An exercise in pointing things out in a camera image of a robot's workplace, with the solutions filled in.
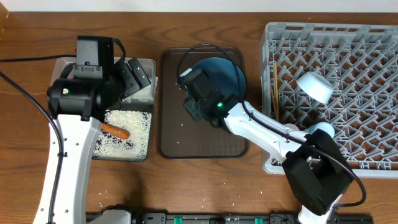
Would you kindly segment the dark blue plate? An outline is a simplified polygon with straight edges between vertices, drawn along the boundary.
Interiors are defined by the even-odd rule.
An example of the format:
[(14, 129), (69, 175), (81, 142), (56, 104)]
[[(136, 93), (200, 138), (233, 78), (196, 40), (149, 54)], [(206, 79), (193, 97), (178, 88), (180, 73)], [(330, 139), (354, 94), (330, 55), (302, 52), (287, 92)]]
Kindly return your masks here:
[(205, 58), (192, 66), (192, 70), (204, 72), (210, 82), (210, 93), (206, 89), (202, 102), (224, 101), (230, 97), (240, 102), (241, 93), (246, 91), (245, 77), (242, 70), (236, 67), (239, 73), (239, 80), (236, 71), (230, 60), (220, 57)]

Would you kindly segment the orange carrot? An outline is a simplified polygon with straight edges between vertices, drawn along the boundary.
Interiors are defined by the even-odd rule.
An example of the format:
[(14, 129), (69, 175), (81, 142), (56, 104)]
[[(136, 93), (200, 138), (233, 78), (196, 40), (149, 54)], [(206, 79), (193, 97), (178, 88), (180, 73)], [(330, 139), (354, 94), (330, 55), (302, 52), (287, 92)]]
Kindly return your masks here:
[(129, 131), (111, 124), (103, 123), (101, 128), (103, 131), (106, 131), (107, 133), (110, 133), (120, 139), (128, 139), (130, 137)]

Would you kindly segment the pink plastic cup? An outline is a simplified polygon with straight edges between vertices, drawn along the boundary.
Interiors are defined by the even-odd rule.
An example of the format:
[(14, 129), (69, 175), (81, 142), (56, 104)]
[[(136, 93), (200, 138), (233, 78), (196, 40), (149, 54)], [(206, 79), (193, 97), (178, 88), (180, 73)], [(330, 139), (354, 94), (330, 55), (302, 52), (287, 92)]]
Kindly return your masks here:
[(294, 125), (292, 123), (284, 124), (284, 126), (287, 131), (299, 131), (300, 130), (296, 125)]

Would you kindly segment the light blue bowl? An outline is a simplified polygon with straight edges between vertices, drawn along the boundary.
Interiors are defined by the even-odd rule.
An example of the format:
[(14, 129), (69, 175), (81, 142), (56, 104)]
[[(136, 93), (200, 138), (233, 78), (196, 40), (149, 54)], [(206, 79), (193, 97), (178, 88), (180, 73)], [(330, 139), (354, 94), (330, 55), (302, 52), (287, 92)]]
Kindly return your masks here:
[(297, 79), (297, 85), (314, 100), (327, 104), (333, 93), (333, 86), (321, 75), (307, 72)]

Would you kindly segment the light blue plastic cup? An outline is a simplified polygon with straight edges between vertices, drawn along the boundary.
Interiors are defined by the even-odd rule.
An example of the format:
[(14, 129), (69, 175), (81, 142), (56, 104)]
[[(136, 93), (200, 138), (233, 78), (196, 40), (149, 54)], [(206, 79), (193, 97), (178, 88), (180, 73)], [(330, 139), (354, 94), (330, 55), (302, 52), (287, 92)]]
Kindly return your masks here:
[(309, 134), (313, 134), (316, 130), (321, 129), (322, 131), (328, 133), (331, 138), (335, 136), (335, 130), (330, 123), (327, 122), (319, 122), (311, 125), (307, 131)]

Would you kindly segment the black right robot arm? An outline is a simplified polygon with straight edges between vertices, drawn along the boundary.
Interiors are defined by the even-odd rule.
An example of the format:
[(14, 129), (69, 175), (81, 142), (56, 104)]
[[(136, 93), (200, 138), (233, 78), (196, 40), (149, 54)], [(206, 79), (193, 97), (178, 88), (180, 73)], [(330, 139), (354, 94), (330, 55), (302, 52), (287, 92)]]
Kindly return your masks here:
[(244, 137), (282, 163), (302, 209), (300, 223), (328, 223), (352, 183), (352, 170), (325, 131), (290, 128), (265, 116), (242, 99), (246, 81), (240, 71), (210, 73), (189, 68), (178, 75), (187, 92), (184, 106), (195, 120)]

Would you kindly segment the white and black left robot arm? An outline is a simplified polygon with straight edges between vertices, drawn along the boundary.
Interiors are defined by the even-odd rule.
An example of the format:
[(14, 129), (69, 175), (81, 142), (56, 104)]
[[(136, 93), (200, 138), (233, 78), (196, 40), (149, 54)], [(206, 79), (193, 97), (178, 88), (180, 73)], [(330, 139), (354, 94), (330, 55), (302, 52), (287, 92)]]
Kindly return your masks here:
[(119, 39), (80, 35), (76, 63), (47, 90), (50, 149), (44, 187), (34, 223), (85, 223), (92, 155), (106, 110), (152, 111), (123, 99), (143, 86), (136, 59), (114, 59)]

